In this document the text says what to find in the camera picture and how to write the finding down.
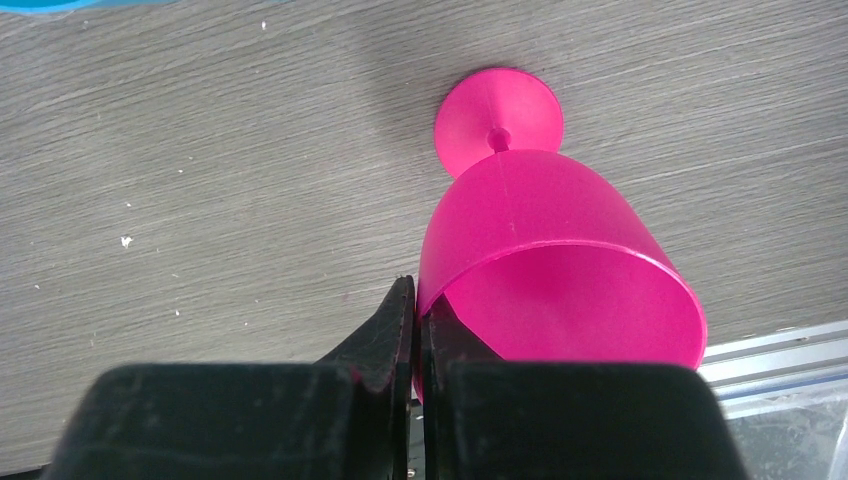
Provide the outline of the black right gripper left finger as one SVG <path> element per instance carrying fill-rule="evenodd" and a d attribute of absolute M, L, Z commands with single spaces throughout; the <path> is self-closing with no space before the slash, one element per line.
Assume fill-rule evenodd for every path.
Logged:
<path fill-rule="evenodd" d="M 48 479 L 403 479 L 415 288 L 313 363 L 129 364 L 103 373 Z"/>

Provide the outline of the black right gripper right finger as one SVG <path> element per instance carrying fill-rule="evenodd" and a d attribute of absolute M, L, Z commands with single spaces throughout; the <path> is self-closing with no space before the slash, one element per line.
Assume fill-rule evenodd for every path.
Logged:
<path fill-rule="evenodd" d="M 743 479 L 717 399 L 664 364 L 502 359 L 445 298 L 421 318 L 430 479 Z"/>

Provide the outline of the pink wine glass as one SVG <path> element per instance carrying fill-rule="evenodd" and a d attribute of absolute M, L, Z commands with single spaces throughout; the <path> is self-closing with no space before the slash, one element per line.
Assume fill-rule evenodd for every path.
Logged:
<path fill-rule="evenodd" d="M 423 238 L 417 312 L 439 300 L 510 361 L 698 368 L 707 320 L 625 197 L 564 156 L 553 91 L 513 68 L 458 83 L 433 139 L 452 184 Z"/>

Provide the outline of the blue wine glass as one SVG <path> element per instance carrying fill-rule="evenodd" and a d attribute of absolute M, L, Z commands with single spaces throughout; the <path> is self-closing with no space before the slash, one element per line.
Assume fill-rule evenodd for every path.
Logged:
<path fill-rule="evenodd" d="M 80 9 L 169 2 L 170 0 L 1 0 L 1 12 L 19 15 L 48 15 Z"/>

